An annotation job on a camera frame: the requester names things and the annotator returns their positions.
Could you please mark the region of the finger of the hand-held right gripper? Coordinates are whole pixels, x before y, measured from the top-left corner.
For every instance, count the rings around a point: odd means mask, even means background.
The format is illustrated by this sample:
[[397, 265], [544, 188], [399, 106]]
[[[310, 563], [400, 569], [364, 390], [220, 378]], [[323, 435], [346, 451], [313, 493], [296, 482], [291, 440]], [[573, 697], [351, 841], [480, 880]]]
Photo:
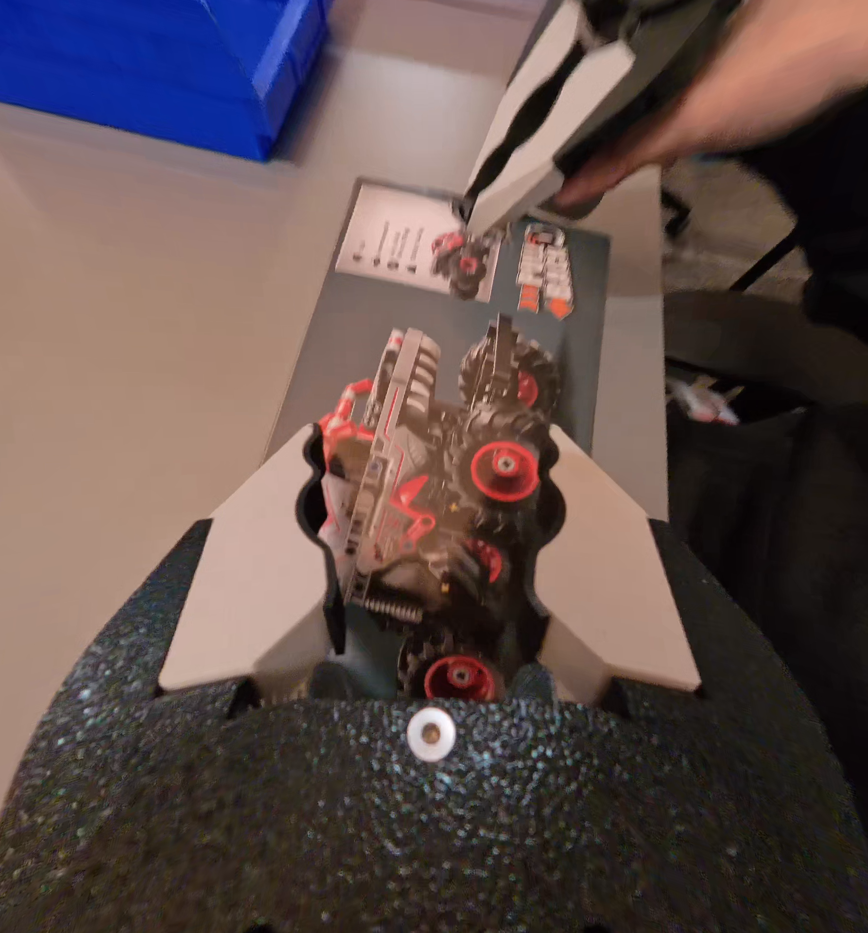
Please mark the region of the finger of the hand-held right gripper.
[[530, 43], [510, 78], [471, 172], [464, 209], [474, 208], [513, 153], [545, 123], [569, 76], [589, 53], [585, 3], [562, 1], [544, 10]]
[[505, 227], [548, 201], [564, 184], [558, 153], [581, 132], [591, 112], [630, 72], [635, 55], [618, 40], [582, 58], [532, 136], [510, 155], [498, 178], [477, 196], [469, 229]]

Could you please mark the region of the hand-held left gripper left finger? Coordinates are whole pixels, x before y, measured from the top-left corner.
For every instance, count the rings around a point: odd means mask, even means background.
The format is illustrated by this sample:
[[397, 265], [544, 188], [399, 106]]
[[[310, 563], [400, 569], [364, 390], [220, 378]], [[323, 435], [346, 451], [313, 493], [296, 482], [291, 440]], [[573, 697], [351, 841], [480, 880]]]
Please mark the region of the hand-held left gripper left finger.
[[159, 687], [249, 680], [267, 703], [305, 693], [314, 668], [346, 646], [330, 548], [311, 528], [323, 507], [323, 444], [302, 427], [210, 517]]

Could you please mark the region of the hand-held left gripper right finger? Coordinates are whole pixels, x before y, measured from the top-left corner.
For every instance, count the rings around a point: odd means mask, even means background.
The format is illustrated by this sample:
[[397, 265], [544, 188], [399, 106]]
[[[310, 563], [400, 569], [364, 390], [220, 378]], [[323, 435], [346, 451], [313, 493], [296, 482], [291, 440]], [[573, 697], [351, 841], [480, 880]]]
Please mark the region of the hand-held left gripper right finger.
[[550, 481], [566, 509], [536, 560], [549, 613], [538, 662], [565, 702], [594, 705], [614, 679], [695, 693], [700, 674], [648, 514], [559, 426], [550, 436]]

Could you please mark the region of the black toy truck cardboard box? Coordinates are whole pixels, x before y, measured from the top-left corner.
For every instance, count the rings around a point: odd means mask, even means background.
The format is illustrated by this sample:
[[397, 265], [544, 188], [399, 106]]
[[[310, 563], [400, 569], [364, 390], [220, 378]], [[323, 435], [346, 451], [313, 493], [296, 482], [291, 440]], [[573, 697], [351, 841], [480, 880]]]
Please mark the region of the black toy truck cardboard box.
[[359, 181], [271, 450], [320, 430], [331, 643], [399, 638], [401, 698], [499, 700], [548, 614], [561, 440], [591, 451], [610, 246], [526, 218], [467, 239], [444, 197]]

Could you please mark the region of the beige desk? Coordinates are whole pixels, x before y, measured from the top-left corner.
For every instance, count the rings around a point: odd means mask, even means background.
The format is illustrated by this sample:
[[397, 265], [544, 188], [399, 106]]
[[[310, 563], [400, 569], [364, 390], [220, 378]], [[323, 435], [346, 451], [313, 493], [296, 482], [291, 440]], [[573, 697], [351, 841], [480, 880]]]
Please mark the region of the beige desk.
[[462, 191], [537, 2], [336, 2], [277, 158], [0, 104], [0, 808], [78, 656], [261, 461], [367, 176]]

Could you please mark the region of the person's right hand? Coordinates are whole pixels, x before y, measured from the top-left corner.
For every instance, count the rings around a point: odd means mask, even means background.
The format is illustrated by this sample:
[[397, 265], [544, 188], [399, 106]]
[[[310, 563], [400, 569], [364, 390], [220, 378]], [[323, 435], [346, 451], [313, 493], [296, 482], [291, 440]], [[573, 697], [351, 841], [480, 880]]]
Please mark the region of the person's right hand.
[[557, 208], [592, 201], [641, 169], [772, 142], [868, 87], [868, 1], [747, 2], [669, 108], [589, 159]]

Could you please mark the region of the black office chair base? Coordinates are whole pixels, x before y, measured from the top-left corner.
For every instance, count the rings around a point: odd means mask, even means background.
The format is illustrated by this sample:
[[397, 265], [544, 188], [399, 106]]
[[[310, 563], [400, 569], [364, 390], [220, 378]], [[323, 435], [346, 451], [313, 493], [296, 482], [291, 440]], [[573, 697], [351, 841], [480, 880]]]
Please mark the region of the black office chair base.
[[694, 158], [661, 179], [663, 288], [725, 291], [794, 226], [773, 189], [738, 162]]

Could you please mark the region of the white and red object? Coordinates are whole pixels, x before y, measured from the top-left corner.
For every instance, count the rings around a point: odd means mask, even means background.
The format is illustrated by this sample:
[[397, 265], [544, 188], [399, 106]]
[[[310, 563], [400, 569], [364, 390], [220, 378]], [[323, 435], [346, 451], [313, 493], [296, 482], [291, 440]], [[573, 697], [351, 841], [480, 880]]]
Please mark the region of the white and red object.
[[717, 379], [698, 375], [693, 380], [667, 377], [666, 397], [692, 422], [738, 426], [741, 421], [731, 407], [731, 401], [741, 391], [735, 387], [728, 393], [715, 390]]

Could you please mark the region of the person's dark pants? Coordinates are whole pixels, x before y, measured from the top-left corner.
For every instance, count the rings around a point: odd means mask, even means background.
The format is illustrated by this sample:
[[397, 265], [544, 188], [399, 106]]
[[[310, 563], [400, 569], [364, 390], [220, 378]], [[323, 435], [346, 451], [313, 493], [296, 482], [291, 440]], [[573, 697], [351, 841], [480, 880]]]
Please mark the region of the person's dark pants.
[[742, 424], [669, 427], [671, 523], [772, 643], [848, 778], [868, 840], [868, 307], [664, 302], [669, 363], [742, 387]]

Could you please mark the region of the blue plastic crate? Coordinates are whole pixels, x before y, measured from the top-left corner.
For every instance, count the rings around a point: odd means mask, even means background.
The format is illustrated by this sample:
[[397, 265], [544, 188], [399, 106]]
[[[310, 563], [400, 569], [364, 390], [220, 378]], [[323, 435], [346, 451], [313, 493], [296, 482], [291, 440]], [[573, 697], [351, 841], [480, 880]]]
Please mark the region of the blue plastic crate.
[[0, 103], [266, 161], [326, 1], [0, 1]]

